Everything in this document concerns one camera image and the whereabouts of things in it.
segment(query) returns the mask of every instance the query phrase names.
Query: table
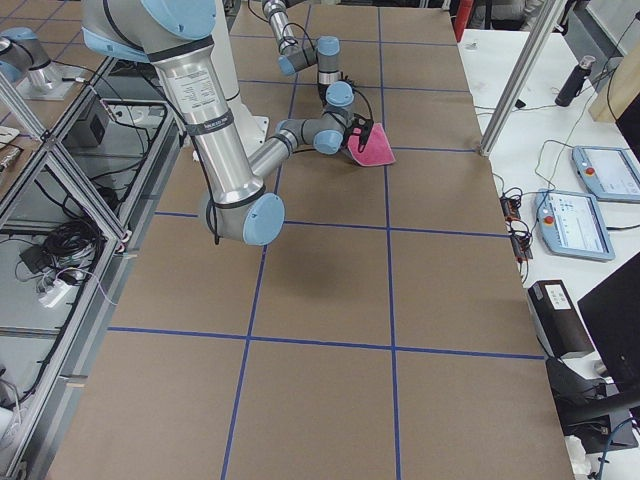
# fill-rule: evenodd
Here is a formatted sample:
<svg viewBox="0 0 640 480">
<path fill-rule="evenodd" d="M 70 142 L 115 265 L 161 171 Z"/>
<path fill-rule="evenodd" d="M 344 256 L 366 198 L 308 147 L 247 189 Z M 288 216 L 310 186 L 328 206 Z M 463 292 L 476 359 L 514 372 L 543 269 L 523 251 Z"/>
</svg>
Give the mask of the table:
<svg viewBox="0 0 640 480">
<path fill-rule="evenodd" d="M 214 247 L 185 151 L 49 478 L 571 478 L 448 14 L 291 17 L 342 39 L 397 163 L 295 155 L 280 237 Z M 254 114 L 319 114 L 265 25 L 231 33 Z"/>
<path fill-rule="evenodd" d="M 494 107 L 497 104 L 527 35 L 523 32 L 465 31 L 459 51 L 476 106 Z M 527 104 L 526 108 L 553 105 L 557 90 L 562 87 L 576 63 L 577 60 L 564 38 L 559 34 L 552 35 L 520 96 Z M 593 92 L 592 88 L 586 89 L 566 108 L 551 107 L 512 113 L 490 155 L 493 171 L 504 178 L 506 188 L 518 186 L 525 192 L 547 188 L 547 183 L 534 174 L 540 148 L 547 139 L 571 145 L 628 147 L 614 124 L 594 122 L 589 112 L 585 111 L 595 98 Z M 476 109 L 478 114 L 488 111 L 490 110 Z M 579 118 L 580 122 L 569 138 L 569 133 Z M 479 115 L 481 129 L 486 127 L 489 119 L 490 115 Z M 562 147 L 549 144 L 544 150 L 540 171 L 548 178 L 556 159 L 559 159 L 557 173 L 553 178 L 558 189 L 586 192 L 575 173 L 571 150 L 566 148 L 562 153 L 561 150 Z M 500 181 L 497 180 L 496 183 L 500 191 Z M 525 196 L 521 208 L 523 218 L 530 226 L 534 223 L 534 197 Z M 605 222 L 610 226 L 634 225 L 640 218 L 638 205 L 602 202 L 599 205 Z M 574 302 L 640 251 L 640 232 L 637 230 L 610 232 L 616 258 L 606 263 L 551 255 L 538 233 L 532 246 L 533 261 L 529 263 L 525 287 L 538 280 L 559 278 L 563 280 Z M 583 376 L 596 378 L 593 371 L 595 358 L 597 355 L 591 355 L 568 363 Z M 596 457 L 597 455 L 591 456 L 594 466 Z M 606 467 L 606 478 L 637 477 L 637 472 L 640 471 L 640 450 L 614 452 L 610 459 L 612 463 Z"/>
</svg>

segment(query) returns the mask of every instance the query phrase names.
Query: black monitor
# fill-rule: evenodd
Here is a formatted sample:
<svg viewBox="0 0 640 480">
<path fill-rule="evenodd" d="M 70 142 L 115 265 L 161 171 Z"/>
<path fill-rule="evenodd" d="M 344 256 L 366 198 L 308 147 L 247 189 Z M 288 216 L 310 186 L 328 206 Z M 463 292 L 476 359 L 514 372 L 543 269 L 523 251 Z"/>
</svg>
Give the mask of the black monitor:
<svg viewBox="0 0 640 480">
<path fill-rule="evenodd" d="M 629 411 L 640 417 L 640 254 L 579 300 L 578 308 L 614 385 L 586 380 L 553 359 L 547 370 L 565 434 L 580 437 L 592 453 L 602 451 Z M 612 449 L 638 445 L 626 427 Z"/>
</svg>

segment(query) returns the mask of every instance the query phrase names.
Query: white cable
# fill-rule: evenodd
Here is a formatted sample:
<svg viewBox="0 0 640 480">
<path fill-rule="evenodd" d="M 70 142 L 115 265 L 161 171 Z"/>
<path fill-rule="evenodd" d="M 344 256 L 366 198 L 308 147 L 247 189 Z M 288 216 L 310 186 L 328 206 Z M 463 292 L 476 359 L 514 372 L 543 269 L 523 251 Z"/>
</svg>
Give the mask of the white cable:
<svg viewBox="0 0 640 480">
<path fill-rule="evenodd" d="M 107 292 L 105 292 L 104 288 L 102 287 L 102 283 L 100 283 L 100 279 L 98 278 L 97 275 L 94 275 L 93 273 L 89 272 L 88 270 L 83 270 L 81 268 L 76 268 L 76 267 L 67 267 L 64 268 L 62 270 L 60 270 L 57 274 L 56 274 L 56 280 L 58 280 L 58 278 L 60 278 L 60 275 L 62 275 L 64 272 L 68 272 L 68 271 L 76 271 L 76 272 L 82 272 L 85 275 L 90 275 L 92 277 L 94 277 L 96 279 L 96 282 L 98 282 L 98 289 L 100 289 L 100 293 L 102 293 L 102 296 L 104 297 L 104 299 L 109 302 L 111 305 L 117 305 L 117 303 L 115 303 L 114 301 L 112 301 L 108 295 Z"/>
<path fill-rule="evenodd" d="M 22 414 L 20 413 L 20 395 L 18 394 L 18 387 L 16 387 L 13 383 L 7 382 L 0 378 L 0 383 L 9 387 L 9 389 L 13 392 L 14 401 L 16 404 L 15 410 L 18 415 L 18 425 L 22 424 Z"/>
</svg>

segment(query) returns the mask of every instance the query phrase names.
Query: metal rack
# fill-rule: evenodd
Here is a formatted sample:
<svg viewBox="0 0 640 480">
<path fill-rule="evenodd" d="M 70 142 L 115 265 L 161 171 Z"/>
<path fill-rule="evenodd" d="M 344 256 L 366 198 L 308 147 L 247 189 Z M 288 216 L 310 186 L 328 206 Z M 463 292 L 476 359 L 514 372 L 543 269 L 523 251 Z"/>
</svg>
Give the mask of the metal rack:
<svg viewBox="0 0 640 480">
<path fill-rule="evenodd" d="M 31 290 L 31 298 L 29 295 L 32 285 L 21 283 L 17 275 L 13 279 L 12 273 L 0 272 L 0 299 L 3 305 L 6 302 L 9 306 L 0 319 L 0 363 L 13 362 L 17 365 L 14 369 L 24 370 L 20 364 L 26 358 L 26 363 L 22 364 L 30 361 L 33 370 L 33 362 L 41 360 L 43 352 L 49 351 L 58 339 L 38 388 L 29 398 L 18 433 L 8 446 L 0 450 L 2 480 L 27 476 L 36 479 L 46 474 L 65 426 L 75 410 L 82 390 L 79 387 L 83 386 L 89 374 L 106 332 L 114 308 L 107 297 L 117 298 L 123 288 L 131 268 L 131 252 L 139 247 L 178 154 L 178 129 L 166 105 L 158 100 L 107 99 L 107 103 L 113 105 L 126 104 L 138 109 L 159 106 L 165 112 L 161 119 L 154 119 L 145 126 L 154 132 L 153 141 L 140 160 L 139 168 L 135 169 L 135 175 L 128 178 L 126 201 L 114 212 L 92 182 L 91 169 L 96 165 L 114 169 L 135 160 L 136 155 L 128 154 L 126 149 L 135 152 L 137 139 L 131 132 L 127 136 L 126 128 L 111 122 L 108 128 L 112 135 L 105 136 L 100 148 L 65 147 L 63 139 L 81 112 L 95 100 L 94 86 L 100 78 L 108 75 L 114 64 L 113 60 L 105 60 L 89 81 L 90 86 L 85 85 L 79 91 L 50 128 L 41 122 L 18 91 L 0 74 L 0 101 L 9 107 L 35 143 L 19 175 L 11 179 L 8 189 L 4 189 L 6 193 L 0 196 L 0 240 L 9 235 L 39 239 L 64 221 L 58 206 L 43 205 L 35 197 L 34 181 L 44 177 L 53 185 L 59 185 L 60 191 L 66 192 L 81 207 L 98 226 L 105 240 L 99 258 L 94 261 L 93 275 L 85 281 L 83 288 L 75 287 L 75 298 L 69 305 L 38 308 L 35 289 Z M 155 96 L 149 93 L 148 98 Z M 118 143 L 109 143 L 114 139 Z M 3 247 L 0 248 L 0 265 L 14 265 L 19 261 L 16 242 L 7 242 L 0 247 Z M 24 305 L 12 302 L 23 302 Z"/>
</svg>

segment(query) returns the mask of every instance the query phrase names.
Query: grid line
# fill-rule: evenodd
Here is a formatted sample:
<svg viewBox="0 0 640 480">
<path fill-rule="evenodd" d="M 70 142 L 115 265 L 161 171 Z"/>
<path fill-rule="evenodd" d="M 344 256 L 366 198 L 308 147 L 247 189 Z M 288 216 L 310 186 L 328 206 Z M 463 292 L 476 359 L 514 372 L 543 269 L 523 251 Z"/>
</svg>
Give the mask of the grid line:
<svg viewBox="0 0 640 480">
<path fill-rule="evenodd" d="M 384 101 L 384 67 L 382 53 L 382 18 L 380 7 L 377 9 L 378 20 L 378 54 L 380 56 L 380 97 L 382 109 L 382 128 L 386 127 L 385 101 Z M 387 282 L 389 288 L 389 330 L 391 338 L 391 388 L 393 395 L 393 433 L 396 457 L 396 480 L 402 480 L 402 452 L 400 448 L 400 401 L 398 398 L 398 358 L 396 353 L 396 320 L 393 294 L 393 253 L 391 244 L 391 209 L 389 195 L 389 167 L 385 165 L 384 171 L 384 206 L 387 234 Z"/>
<path fill-rule="evenodd" d="M 157 211 L 155 215 L 160 217 L 181 217 L 181 218 L 198 218 L 196 213 L 182 212 L 166 212 Z M 410 228 L 410 227 L 382 227 L 376 225 L 358 225 L 349 223 L 322 223 L 322 222 L 305 222 L 301 220 L 285 220 L 285 225 L 300 225 L 307 227 L 328 227 L 328 228 L 351 228 L 356 230 L 376 230 L 391 232 L 408 232 L 408 233 L 433 233 L 439 235 L 464 235 L 471 237 L 489 237 L 489 238 L 509 238 L 507 233 L 489 233 L 489 232 L 465 232 L 462 230 L 436 230 L 430 228 Z"/>
<path fill-rule="evenodd" d="M 229 36 L 231 38 L 255 38 L 255 39 L 265 39 L 268 38 L 273 40 L 273 37 L 269 35 L 249 35 L 249 34 L 239 34 L 239 33 L 230 33 Z M 382 40 L 357 40 L 357 39 L 349 39 L 349 38 L 340 38 L 340 42 L 345 43 L 372 43 L 375 45 L 423 45 L 426 47 L 458 47 L 455 43 L 435 43 L 435 42 L 399 42 L 399 41 L 382 41 Z"/>
<path fill-rule="evenodd" d="M 309 17 L 311 14 L 311 9 L 309 8 L 307 11 L 307 20 L 306 23 L 304 25 L 305 30 L 307 29 L 308 25 L 309 25 Z M 289 117 L 291 117 L 291 112 L 293 110 L 293 105 L 295 102 L 295 97 L 296 97 L 296 90 L 297 90 L 297 83 L 298 83 L 298 73 L 296 73 L 294 82 L 293 82 L 293 89 L 291 92 L 291 102 L 289 103 Z M 280 177 L 282 175 L 282 165 L 280 165 L 278 167 L 278 173 L 276 175 L 276 183 L 274 186 L 274 192 L 277 193 L 278 192 L 278 188 L 280 186 Z M 253 296 L 253 305 L 251 306 L 251 318 L 249 319 L 249 327 L 247 329 L 247 338 L 245 340 L 245 345 L 244 345 L 244 352 L 242 355 L 242 364 L 240 367 L 240 374 L 238 376 L 238 384 L 236 387 L 236 396 L 234 399 L 234 403 L 233 403 L 233 412 L 231 414 L 231 421 L 229 424 L 229 434 L 227 437 L 227 445 L 225 448 L 225 454 L 224 454 L 224 460 L 223 460 L 223 464 L 222 464 L 222 472 L 220 473 L 220 479 L 221 480 L 226 480 L 227 478 L 227 471 L 229 469 L 229 460 L 231 458 L 231 448 L 233 446 L 233 437 L 234 437 L 234 433 L 235 433 L 235 424 L 236 424 L 236 420 L 238 418 L 238 411 L 240 409 L 240 399 L 242 396 L 242 387 L 244 384 L 244 375 L 246 372 L 246 368 L 247 368 L 247 361 L 249 358 L 249 349 L 251 346 L 251 341 L 252 341 L 252 333 L 253 333 L 253 325 L 255 323 L 255 318 L 256 318 L 256 313 L 257 313 L 257 309 L 258 309 L 258 300 L 260 298 L 260 290 L 262 288 L 262 278 L 264 275 L 264 268 L 265 268 L 265 264 L 267 261 L 267 253 L 268 253 L 268 249 L 269 246 L 266 245 L 262 248 L 262 257 L 260 259 L 260 267 L 258 269 L 258 278 L 256 281 L 256 290 L 255 290 L 255 294 Z"/>
<path fill-rule="evenodd" d="M 349 348 L 360 350 L 381 350 L 385 352 L 391 352 L 396 350 L 398 352 L 407 353 L 419 353 L 430 355 L 453 355 L 463 357 L 487 357 L 487 358 L 502 358 L 512 360 L 544 360 L 543 355 L 534 355 L 529 353 L 507 353 L 507 352 L 483 352 L 479 350 L 456 350 L 449 348 L 430 348 L 430 347 L 414 347 L 407 345 L 391 345 L 375 344 L 375 343 L 357 343 L 357 342 L 338 342 L 332 340 L 316 340 L 309 338 L 285 338 L 285 337 L 269 337 L 264 335 L 240 335 L 233 333 L 219 333 L 219 332 L 201 332 L 194 330 L 170 330 L 161 328 L 143 328 L 143 327 L 108 327 L 110 332 L 115 333 L 132 333 L 142 335 L 167 335 L 176 337 L 199 337 L 199 338 L 215 338 L 219 340 L 241 340 L 246 341 L 249 339 L 251 342 L 262 343 L 286 343 L 292 345 L 309 345 L 318 347 L 337 347 L 337 348 Z"/>
</svg>

